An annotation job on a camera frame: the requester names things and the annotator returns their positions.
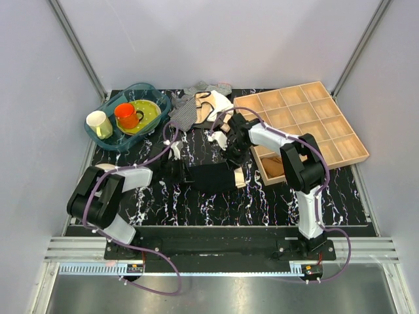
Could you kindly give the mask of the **black underwear beige waistband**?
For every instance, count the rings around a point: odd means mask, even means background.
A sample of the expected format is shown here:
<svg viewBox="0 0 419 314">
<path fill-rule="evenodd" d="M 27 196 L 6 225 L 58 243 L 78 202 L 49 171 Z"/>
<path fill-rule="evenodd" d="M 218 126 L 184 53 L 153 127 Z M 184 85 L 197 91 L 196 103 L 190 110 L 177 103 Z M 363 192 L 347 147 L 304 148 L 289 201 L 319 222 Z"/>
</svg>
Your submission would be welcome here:
<svg viewBox="0 0 419 314">
<path fill-rule="evenodd" d="M 246 186 L 242 168 L 232 169 L 227 163 L 193 166 L 189 173 L 191 186 L 203 193 L 214 194 Z"/>
</svg>

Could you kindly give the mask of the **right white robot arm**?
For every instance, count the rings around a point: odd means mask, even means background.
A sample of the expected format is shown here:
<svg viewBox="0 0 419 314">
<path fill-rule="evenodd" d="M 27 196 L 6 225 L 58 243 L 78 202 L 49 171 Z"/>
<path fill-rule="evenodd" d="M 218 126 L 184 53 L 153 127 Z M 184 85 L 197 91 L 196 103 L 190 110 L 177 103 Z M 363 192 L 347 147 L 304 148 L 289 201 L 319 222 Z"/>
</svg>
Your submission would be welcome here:
<svg viewBox="0 0 419 314">
<path fill-rule="evenodd" d="M 228 121 L 227 146 L 224 158 L 231 165 L 244 162 L 247 151 L 261 146 L 275 152 L 282 160 L 286 183 L 295 191 L 299 206 L 299 237 L 297 251 L 312 259 L 326 241 L 321 214 L 321 193 L 330 180 L 329 169 L 314 136 L 296 136 L 268 126 L 256 118 L 246 120 L 240 113 Z"/>
</svg>

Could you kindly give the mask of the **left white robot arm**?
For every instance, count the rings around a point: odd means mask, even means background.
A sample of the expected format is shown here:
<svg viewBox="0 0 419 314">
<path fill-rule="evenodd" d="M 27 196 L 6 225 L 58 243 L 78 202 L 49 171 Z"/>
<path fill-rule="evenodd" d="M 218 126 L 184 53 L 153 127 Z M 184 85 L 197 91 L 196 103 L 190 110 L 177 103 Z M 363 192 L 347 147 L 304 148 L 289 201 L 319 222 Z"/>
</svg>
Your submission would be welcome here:
<svg viewBox="0 0 419 314">
<path fill-rule="evenodd" d="M 67 203 L 67 213 L 88 226 L 103 230 L 119 243 L 118 251 L 128 259 L 141 252 L 141 243 L 134 239 L 136 230 L 118 213 L 123 193 L 148 187 L 161 179 L 174 183 L 190 183 L 192 177 L 181 160 L 157 161 L 149 166 L 117 168 L 111 164 L 86 169 Z"/>
</svg>

